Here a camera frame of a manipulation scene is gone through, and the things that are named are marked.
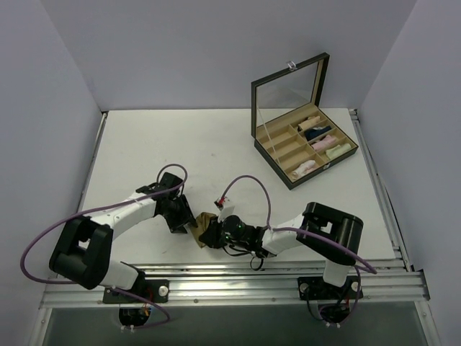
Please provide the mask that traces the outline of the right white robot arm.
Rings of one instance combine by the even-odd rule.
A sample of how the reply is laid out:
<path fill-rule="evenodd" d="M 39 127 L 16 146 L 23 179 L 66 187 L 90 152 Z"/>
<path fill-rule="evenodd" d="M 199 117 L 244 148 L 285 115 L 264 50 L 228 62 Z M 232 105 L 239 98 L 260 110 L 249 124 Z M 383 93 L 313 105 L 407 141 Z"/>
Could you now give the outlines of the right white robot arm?
<path fill-rule="evenodd" d="M 334 298 L 346 288 L 350 268 L 358 261 L 364 222 L 357 216 L 320 203 L 308 203 L 292 220 L 278 226 L 251 226 L 221 208 L 220 215 L 202 213 L 194 237 L 201 247 L 231 249 L 235 255 L 276 257 L 305 246 L 326 259 L 320 289 Z"/>

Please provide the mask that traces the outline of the tan brown underwear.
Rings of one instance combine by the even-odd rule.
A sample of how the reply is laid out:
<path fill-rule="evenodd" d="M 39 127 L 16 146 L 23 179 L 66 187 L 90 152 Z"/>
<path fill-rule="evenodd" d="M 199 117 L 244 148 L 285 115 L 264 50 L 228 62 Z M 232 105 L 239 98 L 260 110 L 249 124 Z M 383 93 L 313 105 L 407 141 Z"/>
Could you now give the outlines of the tan brown underwear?
<path fill-rule="evenodd" d="M 198 227 L 191 227 L 191 233 L 199 248 L 206 247 L 203 243 L 199 241 L 199 236 L 203 234 L 206 230 L 208 230 L 208 226 L 212 223 L 213 220 L 217 219 L 217 215 L 208 212 L 202 212 L 198 215 L 198 217 L 196 217 L 195 220 L 198 223 Z"/>

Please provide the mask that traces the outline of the white underwear pink trim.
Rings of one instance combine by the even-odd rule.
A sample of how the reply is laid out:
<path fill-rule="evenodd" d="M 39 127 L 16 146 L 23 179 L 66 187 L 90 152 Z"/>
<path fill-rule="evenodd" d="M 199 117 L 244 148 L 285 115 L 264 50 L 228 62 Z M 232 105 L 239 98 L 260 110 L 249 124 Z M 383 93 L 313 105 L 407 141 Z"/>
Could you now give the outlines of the white underwear pink trim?
<path fill-rule="evenodd" d="M 305 175 L 313 172 L 316 170 L 316 162 L 315 160 L 307 160 L 300 164 L 296 169 L 294 169 L 290 173 L 290 177 L 293 180 L 300 179 L 301 177 L 304 177 Z"/>

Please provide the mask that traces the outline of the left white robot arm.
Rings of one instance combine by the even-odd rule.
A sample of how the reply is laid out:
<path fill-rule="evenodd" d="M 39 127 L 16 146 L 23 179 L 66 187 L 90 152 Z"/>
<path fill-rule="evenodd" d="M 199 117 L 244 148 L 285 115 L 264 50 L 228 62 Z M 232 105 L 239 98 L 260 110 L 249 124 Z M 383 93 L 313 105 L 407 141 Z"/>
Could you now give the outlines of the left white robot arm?
<path fill-rule="evenodd" d="M 140 270 L 111 258 L 112 242 L 137 224 L 161 216 L 173 234 L 185 234 L 197 223 L 186 196 L 184 180 L 164 173 L 159 182 L 138 188 L 121 206 L 66 221 L 53 250 L 50 269 L 91 290 L 115 287 L 129 302 L 146 291 Z"/>

